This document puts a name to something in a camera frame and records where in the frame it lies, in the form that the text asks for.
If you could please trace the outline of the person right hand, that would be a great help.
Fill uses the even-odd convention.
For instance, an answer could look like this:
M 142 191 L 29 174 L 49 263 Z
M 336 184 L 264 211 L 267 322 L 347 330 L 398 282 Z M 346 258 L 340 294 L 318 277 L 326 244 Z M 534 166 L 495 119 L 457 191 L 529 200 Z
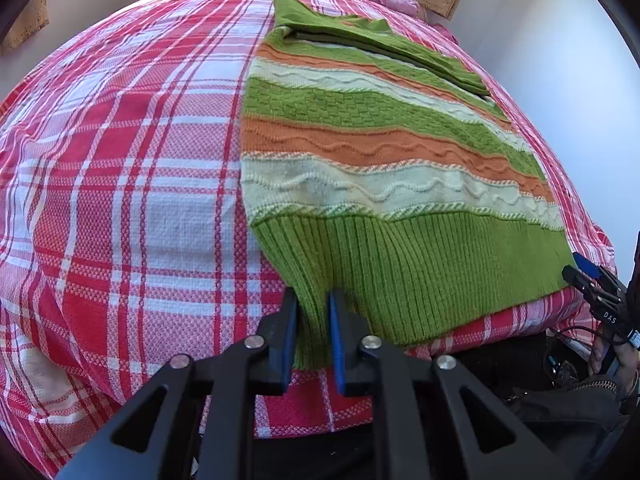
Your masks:
M 620 337 L 612 334 L 603 325 L 597 330 L 591 347 L 590 357 L 588 361 L 588 370 L 590 375 L 602 375 L 601 370 L 604 367 L 608 369 L 608 365 L 603 365 L 606 352 L 613 349 L 616 353 L 615 362 L 618 363 L 618 369 L 613 375 L 614 380 L 620 386 L 620 390 L 625 396 L 634 396 L 638 393 L 638 363 L 639 351 L 631 344 L 610 344 L 609 340 L 620 341 Z

